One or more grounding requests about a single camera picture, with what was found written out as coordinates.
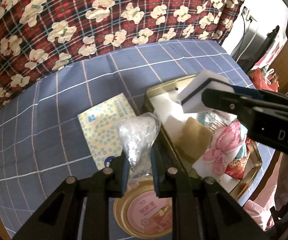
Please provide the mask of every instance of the blue logo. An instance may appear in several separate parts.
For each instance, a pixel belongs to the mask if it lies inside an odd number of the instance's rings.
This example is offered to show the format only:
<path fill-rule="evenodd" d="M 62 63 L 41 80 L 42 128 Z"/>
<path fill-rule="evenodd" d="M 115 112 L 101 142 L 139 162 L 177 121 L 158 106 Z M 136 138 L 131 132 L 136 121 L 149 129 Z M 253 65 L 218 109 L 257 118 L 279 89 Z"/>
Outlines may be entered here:
<path fill-rule="evenodd" d="M 94 114 L 92 114 L 92 115 L 89 115 L 89 116 L 87 117 L 87 120 L 88 120 L 88 122 L 94 122 L 94 121 L 96 121 L 96 117 L 95 117 Z"/>
<path fill-rule="evenodd" d="M 105 167 L 109 167 L 109 165 L 111 164 L 112 159 L 114 159 L 114 156 L 109 156 L 105 159 L 104 161 L 104 165 Z"/>

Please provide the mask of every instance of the pink can label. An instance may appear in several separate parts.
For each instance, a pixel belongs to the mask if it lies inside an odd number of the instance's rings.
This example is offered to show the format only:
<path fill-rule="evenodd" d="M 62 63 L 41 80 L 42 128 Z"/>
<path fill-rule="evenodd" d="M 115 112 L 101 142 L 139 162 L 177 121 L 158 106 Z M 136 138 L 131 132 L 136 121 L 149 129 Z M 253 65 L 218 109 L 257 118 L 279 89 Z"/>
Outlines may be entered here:
<path fill-rule="evenodd" d="M 128 221 L 141 233 L 154 234 L 168 230 L 173 225 L 172 198 L 158 198 L 154 191 L 148 191 L 130 204 Z"/>

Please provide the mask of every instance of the red bag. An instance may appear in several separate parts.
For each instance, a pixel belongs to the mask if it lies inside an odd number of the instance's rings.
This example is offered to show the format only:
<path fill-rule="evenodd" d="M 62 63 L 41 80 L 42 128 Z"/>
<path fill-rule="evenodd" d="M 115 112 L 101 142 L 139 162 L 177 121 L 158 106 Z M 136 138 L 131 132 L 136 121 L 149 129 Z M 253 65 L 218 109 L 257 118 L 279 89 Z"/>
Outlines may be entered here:
<path fill-rule="evenodd" d="M 256 89 L 265 89 L 273 92 L 278 92 L 278 81 L 272 83 L 271 85 L 266 84 L 265 77 L 261 73 L 261 69 L 257 68 L 252 74 L 251 78 L 252 83 L 254 84 Z"/>

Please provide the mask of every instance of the pink cloth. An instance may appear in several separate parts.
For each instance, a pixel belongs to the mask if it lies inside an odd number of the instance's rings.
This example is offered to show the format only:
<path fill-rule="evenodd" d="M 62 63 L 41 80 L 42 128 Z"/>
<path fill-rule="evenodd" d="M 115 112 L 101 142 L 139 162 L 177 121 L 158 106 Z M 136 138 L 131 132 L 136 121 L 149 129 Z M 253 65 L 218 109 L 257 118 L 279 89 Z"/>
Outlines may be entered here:
<path fill-rule="evenodd" d="M 259 193 L 255 201 L 247 200 L 243 207 L 262 230 L 269 229 L 273 226 L 269 209 L 275 206 L 274 196 L 277 188 L 277 179 L 281 159 L 282 155 L 280 155 L 279 160 L 276 163 L 273 174 L 268 179 L 264 189 Z"/>
<path fill-rule="evenodd" d="M 193 164 L 193 169 L 202 178 L 210 176 L 219 180 L 245 140 L 246 135 L 243 138 L 240 135 L 240 122 L 218 127 L 213 134 L 210 149 Z"/>
<path fill-rule="evenodd" d="M 221 176 L 227 167 L 225 156 L 237 151 L 244 142 L 240 138 L 240 122 L 231 123 L 212 141 L 215 141 L 215 146 L 204 153 L 203 160 L 211 162 L 214 174 Z"/>

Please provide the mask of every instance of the blue checkered fabric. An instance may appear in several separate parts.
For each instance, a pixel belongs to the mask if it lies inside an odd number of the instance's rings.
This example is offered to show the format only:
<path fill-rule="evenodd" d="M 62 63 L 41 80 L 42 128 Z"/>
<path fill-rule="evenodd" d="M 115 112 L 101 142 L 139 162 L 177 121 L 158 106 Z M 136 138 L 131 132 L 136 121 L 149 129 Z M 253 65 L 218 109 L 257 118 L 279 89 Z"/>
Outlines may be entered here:
<path fill-rule="evenodd" d="M 120 93 L 139 114 L 148 88 L 203 69 L 220 73 L 234 85 L 253 87 L 217 42 L 173 40 L 68 65 L 1 109 L 0 216 L 10 236 L 66 177 L 82 179 L 97 171 L 78 114 Z M 240 198 L 241 205 L 260 182 L 273 154 L 266 146 L 258 149 L 263 160 L 260 176 Z M 110 239 L 132 238 L 115 222 L 112 207 L 109 219 Z"/>

